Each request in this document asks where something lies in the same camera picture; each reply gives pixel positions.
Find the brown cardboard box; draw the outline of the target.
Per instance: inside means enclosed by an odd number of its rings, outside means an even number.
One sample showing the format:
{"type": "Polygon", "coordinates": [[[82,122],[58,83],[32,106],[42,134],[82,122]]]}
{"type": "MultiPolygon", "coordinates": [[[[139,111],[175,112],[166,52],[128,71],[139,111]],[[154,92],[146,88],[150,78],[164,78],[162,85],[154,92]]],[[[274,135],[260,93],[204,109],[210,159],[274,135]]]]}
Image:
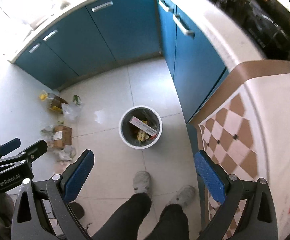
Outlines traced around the brown cardboard box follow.
{"type": "Polygon", "coordinates": [[[51,146],[64,149],[66,145],[72,145],[72,128],[64,125],[56,126],[52,133],[51,146]]]}

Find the clear plastic bag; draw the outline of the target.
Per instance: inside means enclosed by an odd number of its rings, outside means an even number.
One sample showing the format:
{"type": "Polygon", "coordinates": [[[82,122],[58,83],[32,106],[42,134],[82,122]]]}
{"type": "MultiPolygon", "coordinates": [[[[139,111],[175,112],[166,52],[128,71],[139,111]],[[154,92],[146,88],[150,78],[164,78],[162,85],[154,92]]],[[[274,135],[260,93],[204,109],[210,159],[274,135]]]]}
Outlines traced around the clear plastic bag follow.
{"type": "Polygon", "coordinates": [[[63,116],[64,119],[67,122],[76,122],[82,112],[84,104],[81,103],[80,105],[77,105],[75,103],[70,103],[70,104],[65,104],[62,103],[62,111],[63,111],[63,116]]]}

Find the grey slipper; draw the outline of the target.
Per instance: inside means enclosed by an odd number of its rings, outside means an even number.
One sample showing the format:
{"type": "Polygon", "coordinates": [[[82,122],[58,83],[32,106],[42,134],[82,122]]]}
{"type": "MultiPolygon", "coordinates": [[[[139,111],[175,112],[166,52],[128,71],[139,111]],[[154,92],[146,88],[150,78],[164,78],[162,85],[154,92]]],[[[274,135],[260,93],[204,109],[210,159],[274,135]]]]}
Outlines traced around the grey slipper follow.
{"type": "Polygon", "coordinates": [[[187,207],[196,196],[196,189],[193,186],[186,185],[182,187],[177,194],[168,202],[169,205],[180,205],[181,207],[187,207]]]}
{"type": "Polygon", "coordinates": [[[146,171],[139,171],[133,178],[133,190],[134,193],[146,193],[151,192],[151,176],[146,171]]]}

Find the white toothpaste box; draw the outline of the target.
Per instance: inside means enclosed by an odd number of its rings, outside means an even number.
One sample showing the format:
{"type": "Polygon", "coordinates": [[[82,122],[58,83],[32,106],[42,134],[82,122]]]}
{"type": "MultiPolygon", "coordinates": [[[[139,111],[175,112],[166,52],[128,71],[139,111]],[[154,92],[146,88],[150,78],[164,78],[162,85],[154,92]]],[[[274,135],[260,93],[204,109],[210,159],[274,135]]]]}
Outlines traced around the white toothpaste box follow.
{"type": "Polygon", "coordinates": [[[157,135],[157,131],[151,128],[149,125],[145,124],[143,121],[139,120],[137,117],[132,116],[129,120],[129,123],[134,125],[135,127],[145,131],[149,136],[153,137],[157,135]]]}

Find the blue kitchen cabinet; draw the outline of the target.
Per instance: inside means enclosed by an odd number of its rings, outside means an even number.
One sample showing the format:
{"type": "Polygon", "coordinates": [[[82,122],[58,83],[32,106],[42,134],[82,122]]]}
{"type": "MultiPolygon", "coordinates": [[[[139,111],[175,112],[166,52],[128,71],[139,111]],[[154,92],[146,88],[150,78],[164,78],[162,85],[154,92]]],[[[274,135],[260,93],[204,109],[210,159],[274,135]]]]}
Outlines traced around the blue kitchen cabinet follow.
{"type": "Polygon", "coordinates": [[[186,121],[228,76],[202,30],[171,0],[99,0],[49,27],[17,57],[57,89],[83,76],[162,55],[186,121]]]}

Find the right black trouser leg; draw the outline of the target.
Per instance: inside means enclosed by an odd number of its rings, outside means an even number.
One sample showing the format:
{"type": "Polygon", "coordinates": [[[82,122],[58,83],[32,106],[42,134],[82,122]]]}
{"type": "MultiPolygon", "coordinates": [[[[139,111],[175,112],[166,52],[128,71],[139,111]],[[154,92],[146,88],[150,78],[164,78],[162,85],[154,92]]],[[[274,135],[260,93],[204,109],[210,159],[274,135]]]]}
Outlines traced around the right black trouser leg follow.
{"type": "Polygon", "coordinates": [[[146,239],[189,239],[188,218],[178,204],[167,205],[146,239]]]}

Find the right grey slipper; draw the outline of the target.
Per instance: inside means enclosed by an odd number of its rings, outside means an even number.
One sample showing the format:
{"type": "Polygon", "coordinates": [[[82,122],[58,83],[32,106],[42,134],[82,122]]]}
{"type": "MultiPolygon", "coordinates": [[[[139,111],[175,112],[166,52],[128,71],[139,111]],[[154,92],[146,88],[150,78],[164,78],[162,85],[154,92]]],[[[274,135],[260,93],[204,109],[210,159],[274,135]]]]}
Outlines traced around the right grey slipper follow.
{"type": "Polygon", "coordinates": [[[196,189],[193,186],[186,185],[182,187],[177,194],[168,202],[169,205],[180,205],[181,207],[187,207],[196,196],[196,189]]]}

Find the left grey slipper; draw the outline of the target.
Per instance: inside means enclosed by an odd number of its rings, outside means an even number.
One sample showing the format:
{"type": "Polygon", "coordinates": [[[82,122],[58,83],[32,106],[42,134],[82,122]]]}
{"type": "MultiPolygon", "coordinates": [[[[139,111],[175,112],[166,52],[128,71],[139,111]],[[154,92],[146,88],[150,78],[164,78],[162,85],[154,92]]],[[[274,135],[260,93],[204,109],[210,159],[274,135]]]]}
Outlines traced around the left grey slipper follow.
{"type": "Polygon", "coordinates": [[[133,178],[133,190],[134,193],[146,193],[151,192],[151,176],[146,171],[139,171],[133,178]]]}

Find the green vegetable scrap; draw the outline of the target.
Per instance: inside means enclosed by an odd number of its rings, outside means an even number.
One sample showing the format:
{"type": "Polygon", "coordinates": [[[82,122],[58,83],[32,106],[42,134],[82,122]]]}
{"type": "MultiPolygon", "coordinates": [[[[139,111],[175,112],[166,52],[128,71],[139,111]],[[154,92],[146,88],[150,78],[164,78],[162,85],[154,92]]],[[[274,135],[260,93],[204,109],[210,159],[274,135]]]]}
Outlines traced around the green vegetable scrap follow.
{"type": "Polygon", "coordinates": [[[78,95],[74,95],[72,98],[72,102],[76,105],[76,106],[80,106],[82,104],[82,100],[78,95]]]}

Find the checkered tablecloth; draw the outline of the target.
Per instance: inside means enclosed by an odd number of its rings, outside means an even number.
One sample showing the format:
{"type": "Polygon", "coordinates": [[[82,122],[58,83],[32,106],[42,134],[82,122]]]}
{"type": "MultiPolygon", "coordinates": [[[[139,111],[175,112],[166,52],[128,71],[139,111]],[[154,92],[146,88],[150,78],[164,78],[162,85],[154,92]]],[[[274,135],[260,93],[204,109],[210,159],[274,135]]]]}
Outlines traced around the checkered tablecloth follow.
{"type": "Polygon", "coordinates": [[[198,148],[242,180],[264,178],[290,239],[290,61],[238,64],[190,121],[198,148]]]}

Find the white trash bin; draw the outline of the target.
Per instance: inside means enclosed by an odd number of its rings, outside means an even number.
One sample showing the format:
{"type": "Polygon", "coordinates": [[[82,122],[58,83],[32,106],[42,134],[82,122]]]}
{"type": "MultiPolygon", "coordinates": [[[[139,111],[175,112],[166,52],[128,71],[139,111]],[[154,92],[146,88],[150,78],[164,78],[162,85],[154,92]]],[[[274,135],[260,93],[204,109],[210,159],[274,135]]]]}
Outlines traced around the white trash bin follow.
{"type": "Polygon", "coordinates": [[[154,146],[163,132],[162,119],[151,107],[135,106],[120,119],[119,134],[129,147],[144,150],[154,146]]]}

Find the yellow snack packet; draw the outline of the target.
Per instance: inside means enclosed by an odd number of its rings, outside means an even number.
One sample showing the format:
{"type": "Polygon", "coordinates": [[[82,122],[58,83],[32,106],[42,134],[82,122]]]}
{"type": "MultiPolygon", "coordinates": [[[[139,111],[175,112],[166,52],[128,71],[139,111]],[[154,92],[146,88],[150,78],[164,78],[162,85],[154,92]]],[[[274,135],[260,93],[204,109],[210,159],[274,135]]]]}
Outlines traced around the yellow snack packet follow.
{"type": "Polygon", "coordinates": [[[143,130],[139,130],[137,133],[136,139],[140,142],[145,142],[146,140],[150,139],[150,136],[143,130]]]}

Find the crumpled white bag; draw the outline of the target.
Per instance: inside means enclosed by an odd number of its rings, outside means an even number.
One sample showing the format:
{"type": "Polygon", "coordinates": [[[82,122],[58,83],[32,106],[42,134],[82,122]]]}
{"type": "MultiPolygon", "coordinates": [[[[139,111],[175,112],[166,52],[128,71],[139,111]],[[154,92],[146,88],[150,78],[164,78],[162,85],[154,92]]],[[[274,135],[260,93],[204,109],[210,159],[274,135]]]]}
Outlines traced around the crumpled white bag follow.
{"type": "Polygon", "coordinates": [[[66,145],[64,149],[56,149],[54,153],[59,161],[72,161],[76,156],[76,149],[72,145],[66,145]]]}

